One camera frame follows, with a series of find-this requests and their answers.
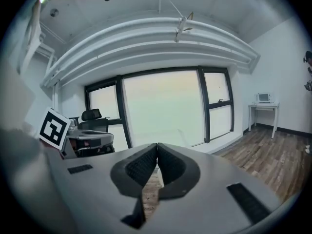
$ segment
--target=black chair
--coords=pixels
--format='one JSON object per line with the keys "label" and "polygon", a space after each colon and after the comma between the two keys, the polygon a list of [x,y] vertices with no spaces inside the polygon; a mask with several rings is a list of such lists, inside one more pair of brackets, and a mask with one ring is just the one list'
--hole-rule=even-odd
{"label": "black chair", "polygon": [[94,130],[108,133],[108,119],[102,118],[99,109],[86,110],[82,113],[81,119],[83,122],[79,123],[80,130]]}
{"label": "black chair", "polygon": [[[102,115],[99,112],[99,109],[86,110],[82,113],[81,119],[84,122],[79,123],[78,129],[80,130],[93,130],[93,131],[101,131],[108,133],[108,119],[101,119]],[[87,156],[96,156],[101,154],[110,154],[114,153],[113,145],[103,146],[100,149],[100,152],[94,150],[93,152],[88,151]]]}

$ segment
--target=microwave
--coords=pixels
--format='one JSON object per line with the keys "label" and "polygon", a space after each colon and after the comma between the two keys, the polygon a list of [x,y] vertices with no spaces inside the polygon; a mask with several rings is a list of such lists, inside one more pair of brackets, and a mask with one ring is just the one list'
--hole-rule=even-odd
{"label": "microwave", "polygon": [[274,103],[274,98],[271,93],[259,93],[255,95],[257,103]]}

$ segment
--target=window glass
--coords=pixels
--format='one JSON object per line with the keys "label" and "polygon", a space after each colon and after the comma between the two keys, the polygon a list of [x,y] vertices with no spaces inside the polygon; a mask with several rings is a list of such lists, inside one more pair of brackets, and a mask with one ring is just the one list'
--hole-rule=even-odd
{"label": "window glass", "polygon": [[122,124],[110,125],[108,127],[108,132],[114,135],[113,147],[115,149],[115,152],[128,149],[127,140]]}
{"label": "window glass", "polygon": [[196,71],[151,74],[124,81],[133,146],[169,143],[190,147],[204,140],[204,114]]}
{"label": "window glass", "polygon": [[231,129],[231,106],[218,107],[209,110],[210,139],[220,137]]}
{"label": "window glass", "polygon": [[90,93],[91,109],[99,108],[102,118],[118,119],[116,86],[101,88]]}
{"label": "window glass", "polygon": [[209,104],[230,100],[225,75],[219,73],[205,73]]}

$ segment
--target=white ceiling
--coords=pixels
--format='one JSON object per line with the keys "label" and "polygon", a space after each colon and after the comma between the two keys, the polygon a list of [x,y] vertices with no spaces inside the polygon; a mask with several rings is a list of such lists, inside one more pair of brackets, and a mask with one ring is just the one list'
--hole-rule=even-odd
{"label": "white ceiling", "polygon": [[[225,30],[250,42],[266,31],[288,19],[292,12],[282,0],[171,0],[188,16],[194,12],[194,20],[209,20]],[[56,18],[51,9],[59,10]],[[105,28],[110,21],[134,14],[158,14],[159,0],[49,0],[41,11],[42,31],[47,35],[45,43],[63,54],[71,41],[81,33]],[[159,16],[180,17],[168,0],[161,0]]]}

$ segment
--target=window frame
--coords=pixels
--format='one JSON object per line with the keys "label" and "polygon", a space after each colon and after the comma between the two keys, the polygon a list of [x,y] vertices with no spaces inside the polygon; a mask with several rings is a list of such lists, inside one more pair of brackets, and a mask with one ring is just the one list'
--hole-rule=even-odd
{"label": "window frame", "polygon": [[[134,73],[129,73],[125,75],[118,75],[113,78],[101,80],[99,82],[90,84],[85,86],[85,105],[86,109],[90,110],[90,92],[93,92],[98,89],[116,86],[116,95],[117,95],[117,106],[119,111],[119,119],[111,119],[108,120],[109,125],[123,125],[123,129],[125,132],[125,137],[127,140],[128,148],[132,148],[132,140],[129,134],[129,125],[127,120],[126,114],[126,107],[125,107],[125,100],[124,100],[124,91],[123,91],[123,79],[144,76],[144,75],[151,75],[151,74],[158,74],[158,73],[167,73],[167,72],[175,72],[175,71],[197,71],[199,87],[201,90],[201,97],[203,102],[203,112],[205,118],[205,133],[204,133],[204,143],[209,143],[210,139],[210,109],[223,107],[227,105],[231,105],[231,129],[230,132],[234,130],[234,99],[233,99],[233,92],[231,87],[231,80],[229,76],[229,72],[227,68],[219,68],[219,67],[172,67],[172,68],[160,68],[160,69],[152,69],[152,70],[144,70]],[[205,73],[221,73],[225,75],[226,83],[228,86],[229,91],[229,100],[217,102],[217,103],[209,103],[209,96],[207,91],[207,85],[205,80]]]}

